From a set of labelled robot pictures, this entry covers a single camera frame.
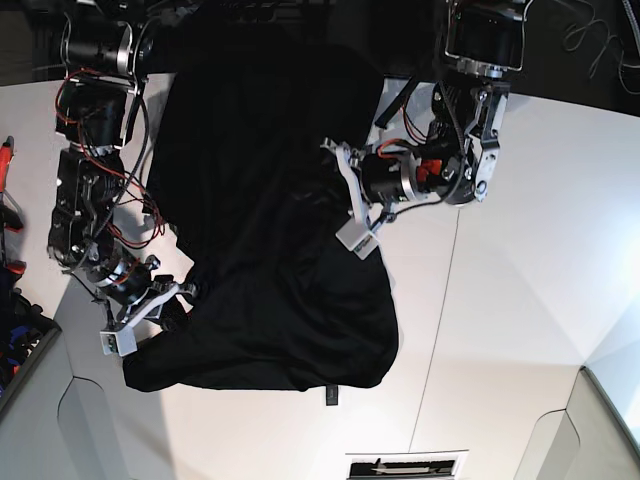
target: black fabric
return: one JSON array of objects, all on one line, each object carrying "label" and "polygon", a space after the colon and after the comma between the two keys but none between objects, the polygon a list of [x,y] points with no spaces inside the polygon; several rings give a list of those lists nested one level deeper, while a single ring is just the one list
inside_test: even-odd
[{"label": "black fabric", "polygon": [[387,272],[379,251],[361,261],[336,239],[348,191],[318,148],[325,136],[362,145],[382,85],[349,50],[286,42],[177,76],[149,185],[203,290],[186,331],[126,357],[127,385],[382,380],[398,348]]}]

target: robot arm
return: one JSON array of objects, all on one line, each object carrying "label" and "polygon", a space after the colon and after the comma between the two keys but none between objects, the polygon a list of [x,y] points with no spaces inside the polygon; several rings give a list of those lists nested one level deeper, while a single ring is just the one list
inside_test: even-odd
[{"label": "robot arm", "polygon": [[[330,140],[349,186],[351,220],[336,236],[366,258],[377,247],[375,231],[414,208],[482,202],[500,154],[499,134],[509,97],[509,71],[520,71],[524,57],[526,13],[533,0],[449,0],[438,52],[444,79],[433,90],[434,120],[425,138],[392,139],[375,151],[354,150]],[[406,105],[412,79],[376,122],[386,126]],[[405,126],[411,129],[410,119]],[[437,195],[438,200],[427,201]],[[402,202],[421,202],[398,210]],[[377,220],[373,204],[383,205]]]},{"label": "robot arm", "polygon": [[[145,147],[130,174],[119,155],[139,110],[148,129],[142,95],[154,25],[116,5],[78,2],[67,16],[61,57],[69,73],[56,97],[56,131],[70,145],[60,153],[48,249],[67,272],[83,270],[98,289],[107,308],[101,332],[105,354],[125,356],[137,349],[135,325],[145,319],[161,323],[167,302],[178,294],[195,296],[196,290],[171,277],[152,279],[159,261],[150,256],[141,262],[111,223],[125,191],[137,186],[141,203],[161,228],[155,204],[135,178]],[[122,306],[115,317],[106,298]]]},{"label": "robot arm", "polygon": [[[336,154],[351,193],[353,216],[336,235],[361,258],[377,246],[375,231],[397,215],[425,204],[482,201],[487,194],[509,94],[502,77],[522,68],[532,0],[449,1],[439,52],[447,74],[434,89],[435,119],[425,138],[394,139],[375,151],[330,140],[324,145]],[[158,213],[135,179],[142,154],[131,173],[119,155],[139,110],[148,124],[142,94],[155,25],[133,1],[71,3],[61,43],[69,74],[56,98],[56,131],[70,146],[60,153],[49,252],[68,272],[82,269],[100,295],[122,306],[114,317],[104,302],[101,338],[106,354],[124,356],[137,349],[136,324],[162,323],[167,302],[179,294],[195,297],[197,289],[171,277],[152,278],[159,261],[151,256],[141,262],[111,223],[130,185],[137,184],[145,208]],[[432,194],[439,200],[425,203]],[[407,201],[422,203],[396,210]],[[376,203],[383,213],[374,221],[369,207]]]}]

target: metal bracket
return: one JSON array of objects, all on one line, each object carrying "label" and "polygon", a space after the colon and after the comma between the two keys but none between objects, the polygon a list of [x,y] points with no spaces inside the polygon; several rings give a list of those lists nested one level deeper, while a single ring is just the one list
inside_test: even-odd
[{"label": "metal bracket", "polygon": [[338,230],[336,237],[350,252],[354,252],[364,260],[378,248],[378,240],[369,227],[369,207],[362,200],[360,180],[351,169],[351,149],[346,144],[338,145],[335,149],[336,160],[340,174],[349,187],[351,197],[351,219]]},{"label": "metal bracket", "polygon": [[138,350],[133,329],[148,318],[157,316],[159,309],[176,295],[193,295],[195,290],[191,284],[172,282],[164,286],[164,291],[150,298],[143,298],[138,304],[128,306],[123,318],[115,324],[108,322],[100,332],[100,341],[105,355],[117,353],[121,357]]},{"label": "metal bracket", "polygon": [[500,155],[500,143],[498,135],[502,127],[502,120],[507,108],[508,92],[493,91],[488,100],[487,113],[482,132],[480,134],[480,149],[478,171],[475,178],[474,195],[478,202],[484,201],[489,191],[489,182],[493,177],[498,156]]}]

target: cable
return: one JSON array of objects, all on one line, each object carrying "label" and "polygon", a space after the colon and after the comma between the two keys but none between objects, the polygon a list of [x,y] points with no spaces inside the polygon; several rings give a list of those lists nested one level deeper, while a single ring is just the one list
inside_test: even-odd
[{"label": "cable", "polygon": [[129,176],[129,178],[127,178],[127,180],[125,181],[125,184],[122,187],[122,190],[120,191],[120,193],[118,194],[118,197],[116,198],[113,207],[109,211],[109,214],[104,218],[104,220],[102,221],[102,223],[100,224],[98,229],[94,232],[93,238],[91,239],[91,242],[89,243],[87,248],[85,248],[84,255],[82,255],[82,258],[80,259],[78,264],[75,267],[73,267],[72,269],[66,270],[63,273],[73,273],[76,270],[78,270],[80,267],[82,267],[84,262],[87,260],[87,257],[89,256],[89,250],[90,250],[89,246],[91,244],[95,243],[95,241],[97,240],[98,236],[102,233],[102,231],[111,222],[111,218],[113,217],[113,213],[115,212],[115,209],[116,209],[117,205],[120,203],[120,201],[122,200],[122,197],[124,197],[125,193],[127,193],[127,190],[129,190],[129,186],[131,185],[131,182],[133,181],[133,177],[136,174],[136,172],[138,171],[138,169],[140,168],[140,165],[142,164],[142,160],[144,159],[145,153],[147,151],[147,143],[149,141],[149,111],[147,110],[147,104],[145,103],[144,98],[140,99],[140,109],[142,110],[142,115],[143,115],[143,119],[144,119],[144,138],[142,140],[142,148],[140,149],[140,154],[138,155],[138,159],[136,160],[136,163],[135,163],[133,169],[131,170],[131,176]]},{"label": "cable", "polygon": [[108,225],[108,229],[109,232],[116,237],[118,240],[120,240],[124,245],[126,245],[127,247],[131,248],[132,250],[142,250],[144,248],[146,248],[147,246],[149,246],[149,244],[155,240],[159,235],[164,235],[165,233],[165,225],[164,225],[164,220],[162,219],[162,216],[160,215],[160,211],[157,207],[157,205],[151,205],[149,202],[141,199],[141,198],[133,198],[131,200],[128,200],[126,202],[121,203],[120,205],[126,205],[128,203],[131,202],[140,202],[143,205],[145,205],[146,207],[150,208],[152,210],[152,215],[154,218],[154,226],[153,226],[153,232],[151,234],[151,237],[148,240],[142,241],[142,242],[133,242],[131,240],[128,240],[124,237],[124,235],[122,234],[122,230],[120,230],[120,228],[118,228],[116,225],[114,225],[113,223],[109,223]]},{"label": "cable", "polygon": [[629,0],[622,0],[622,5],[624,6],[624,11],[627,14],[627,18],[629,18],[631,30],[633,31],[633,38],[636,41],[636,48],[638,49],[638,54],[640,55],[640,27],[638,26],[638,19],[633,12],[633,8],[631,7],[631,2]]},{"label": "cable", "polygon": [[42,70],[52,70],[54,68],[66,68],[67,66],[64,63],[58,63],[56,65],[44,65],[42,67],[34,67],[31,69],[32,72],[40,72]]},{"label": "cable", "polygon": [[453,128],[456,131],[456,135],[458,137],[460,153],[463,156],[466,156],[466,152],[464,151],[464,132],[462,131],[462,127],[460,126],[460,122],[458,122],[458,117],[456,116],[456,112],[454,111],[453,105],[451,104],[451,99],[449,98],[449,93],[447,92],[447,86],[442,81],[438,82],[438,85],[440,86],[442,99],[444,100],[444,104],[447,107],[447,111],[449,112],[449,116],[451,117],[451,122],[453,123]]},{"label": "cable", "polygon": [[380,158],[384,158],[386,160],[396,160],[397,157],[392,153],[384,153],[383,150],[391,145],[399,145],[402,147],[407,147],[407,141],[402,138],[392,138],[391,140],[387,140],[386,142],[380,144],[380,146],[376,149],[376,155]]},{"label": "cable", "polygon": [[[87,151],[87,149],[85,148],[85,129],[83,127],[84,125],[84,120],[80,120],[78,122],[78,142],[80,143],[80,149],[82,150],[83,155],[85,156],[85,158],[87,160],[89,160],[93,165],[95,165],[96,167],[100,168],[101,170],[110,173],[111,175],[115,175],[116,177],[119,177],[123,180],[127,180],[127,176],[123,173],[120,173],[116,170],[112,170],[109,167],[107,167],[106,165],[104,165],[103,163],[101,163],[99,160],[97,160],[96,158],[92,157],[89,152]],[[134,180],[136,180],[133,183],[134,187],[137,187],[140,192],[142,192],[142,194],[144,195],[146,193],[146,190],[144,189],[144,187],[140,184],[140,182],[138,181],[137,178],[133,177]]]},{"label": "cable", "polygon": [[62,81],[62,84],[58,89],[58,93],[56,93],[56,101],[55,101],[56,116],[63,122],[68,123],[69,125],[77,124],[78,120],[73,120],[67,117],[64,113],[62,113],[62,107],[60,106],[60,96],[62,95],[62,91],[64,90],[64,87],[67,85],[67,83],[69,83],[69,80],[71,80],[73,77],[77,77],[81,73],[89,73],[91,75],[100,76],[100,72],[97,72],[96,70],[92,70],[90,68],[81,68],[80,70],[76,70],[75,72],[72,72],[69,75],[67,75]]},{"label": "cable", "polygon": [[410,99],[411,95],[407,97],[406,102],[400,108],[402,112],[402,120],[404,121],[404,128],[414,142],[418,143],[419,145],[425,144],[427,141],[427,136],[416,126],[415,122],[409,116],[408,108]]},{"label": "cable", "polygon": [[135,261],[131,264],[131,267],[129,268],[127,273],[125,273],[122,277],[120,277],[118,280],[113,282],[111,285],[114,285],[114,286],[122,285],[124,282],[129,280],[129,277],[131,276],[131,274],[133,273],[133,271],[135,270],[135,268],[138,266],[139,263],[140,263],[140,260],[136,258]]},{"label": "cable", "polygon": [[[552,1],[556,2],[559,5],[562,5],[565,8],[568,8],[574,13],[577,13],[577,14],[580,13],[580,11],[574,5],[571,5],[570,3],[567,3],[564,0],[552,0]],[[607,52],[607,50],[609,50],[609,48],[611,47],[612,42],[617,40],[622,49],[622,53],[620,54],[619,58],[617,57],[617,55],[615,55],[615,53],[612,53],[612,55],[614,56],[614,58],[618,60],[618,80],[620,81],[620,84],[622,85],[622,88],[624,89],[624,91],[627,92],[629,95],[640,95],[640,92],[629,89],[629,87],[627,86],[622,76],[623,68],[640,69],[640,64],[638,63],[635,63],[635,64],[625,63],[624,44],[622,42],[622,39],[618,35],[611,34],[611,29],[609,27],[609,24],[605,20],[601,18],[597,18],[596,9],[591,3],[589,3],[586,0],[571,0],[571,1],[584,5],[585,7],[588,7],[589,10],[591,11],[591,19],[589,20],[588,23],[584,24],[581,27],[579,27],[575,23],[569,25],[569,28],[567,29],[567,34],[565,35],[562,41],[562,47],[564,48],[564,50],[569,53],[575,52],[582,46],[582,43],[584,42],[587,32],[589,32],[591,29],[593,29],[596,26],[601,26],[605,31],[606,39],[602,44],[602,49],[600,50],[598,55],[596,55],[595,60],[589,66],[589,80],[593,79],[593,77],[595,76],[600,66],[600,61],[602,60],[602,57]],[[634,37],[635,37],[636,35],[635,28],[637,27],[637,22],[634,27],[633,21],[631,20],[632,18],[633,20],[635,20],[635,16],[633,16],[633,11],[631,11],[630,13],[627,12],[627,15],[630,15],[629,21],[632,22],[632,29],[634,29]],[[571,46],[570,42],[575,36],[577,36],[578,39],[576,40],[575,44]]]}]

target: red wire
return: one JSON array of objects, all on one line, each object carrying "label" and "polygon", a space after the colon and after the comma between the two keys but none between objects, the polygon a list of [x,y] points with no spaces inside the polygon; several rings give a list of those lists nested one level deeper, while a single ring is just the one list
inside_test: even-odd
[{"label": "red wire", "polygon": [[420,132],[414,130],[411,122],[409,121],[406,107],[402,107],[402,120],[404,121],[404,128],[411,137],[411,140],[417,143],[424,143],[427,141],[426,137],[424,137],[423,135],[419,136]]},{"label": "red wire", "polygon": [[135,262],[131,264],[131,268],[129,269],[129,271],[123,277],[120,277],[118,280],[113,282],[111,285],[122,285],[124,282],[126,282],[131,276],[131,274],[133,273],[133,270],[138,266],[139,263],[140,263],[140,260],[136,258]]},{"label": "red wire", "polygon": [[[106,165],[103,165],[101,162],[99,162],[98,160],[96,160],[95,158],[93,158],[93,156],[91,156],[91,154],[87,151],[85,145],[84,145],[84,135],[82,132],[82,127],[80,124],[79,120],[74,120],[72,118],[69,118],[68,116],[66,116],[65,114],[63,114],[61,112],[62,107],[60,106],[60,97],[62,95],[62,92],[64,90],[65,85],[69,82],[69,80],[71,80],[73,77],[76,77],[78,75],[80,75],[81,73],[88,73],[90,75],[96,75],[99,76],[101,75],[100,72],[90,69],[90,68],[81,68],[80,70],[77,70],[75,72],[70,73],[69,75],[67,75],[65,77],[65,79],[62,81],[62,84],[60,85],[60,88],[58,89],[58,92],[56,93],[56,98],[55,98],[55,109],[56,109],[56,116],[62,120],[65,123],[68,123],[69,125],[77,125],[78,126],[78,142],[80,143],[80,149],[82,150],[82,154],[84,155],[84,157],[89,160],[93,165],[95,165],[96,167],[100,168],[101,170],[110,173],[111,175],[115,175],[119,178],[122,178],[123,180],[127,180],[127,176],[124,175],[123,173],[120,173],[116,170],[113,170],[109,167],[107,167]],[[140,192],[143,195],[147,195],[147,191],[146,189],[140,185],[137,181],[133,180],[131,182],[136,188],[138,188],[140,190]],[[118,238],[122,243],[124,243],[125,245],[128,245],[130,247],[146,247],[148,246],[152,240],[154,240],[155,238],[158,237],[158,235],[164,235],[165,233],[165,225],[164,225],[164,220],[162,218],[162,215],[160,214],[160,210],[158,209],[158,206],[155,204],[155,202],[153,202],[152,200],[146,200],[146,199],[142,199],[142,198],[137,198],[134,196],[133,200],[131,201],[137,201],[142,203],[145,207],[149,208],[152,211],[152,215],[154,217],[154,227],[153,227],[153,234],[151,235],[151,238],[149,240],[146,240],[144,242],[132,242],[130,240],[127,240],[126,238],[124,238],[124,235],[122,234],[122,231],[116,227],[113,224],[109,224],[109,230],[111,231],[111,233]],[[131,275],[131,272],[133,272],[133,269],[135,268],[135,266],[137,265],[137,263],[139,262],[139,260],[136,260],[136,262],[133,264],[133,266],[131,267],[130,271],[127,273],[127,275],[125,277],[123,277],[122,279],[118,280],[116,283],[114,283],[114,285],[120,285],[121,283],[124,283],[129,276]]]},{"label": "red wire", "polygon": [[384,142],[382,145],[380,145],[378,147],[378,156],[380,158],[384,158],[387,160],[396,160],[396,156],[392,155],[390,153],[383,153],[382,150],[384,150],[385,148],[387,148],[389,145],[395,145],[398,142],[401,142],[402,139],[401,138],[392,138],[391,140],[387,140],[386,142]]},{"label": "red wire", "polygon": [[[92,164],[94,164],[96,167],[100,168],[101,170],[104,170],[105,172],[110,173],[111,175],[115,175],[116,177],[122,178],[123,180],[127,179],[127,177],[123,173],[120,173],[120,172],[118,172],[116,170],[112,170],[109,167],[107,167],[106,165],[103,165],[102,163],[100,163],[95,158],[93,158],[89,154],[87,149],[85,148],[83,139],[84,139],[84,135],[82,133],[82,127],[78,123],[78,142],[80,142],[80,149],[82,150],[82,153],[85,156],[85,158],[87,160],[89,160]],[[142,185],[140,185],[138,182],[136,182],[135,180],[132,181],[131,183],[133,184],[133,186],[138,188],[140,190],[140,192],[142,192],[142,194],[147,193],[145,188]]]},{"label": "red wire", "polygon": [[69,125],[75,125],[76,123],[78,123],[78,120],[73,120],[72,118],[67,117],[65,114],[63,114],[60,111],[62,110],[62,107],[60,106],[60,95],[62,95],[62,90],[64,90],[64,87],[69,82],[69,80],[71,80],[73,77],[77,77],[81,73],[89,73],[91,75],[96,75],[96,76],[100,75],[100,72],[96,70],[92,70],[91,68],[81,68],[80,70],[76,70],[75,72],[72,72],[65,77],[65,79],[62,81],[62,85],[60,85],[60,88],[58,89],[58,93],[56,94],[56,102],[55,102],[56,116],[63,122],[68,123]]}]

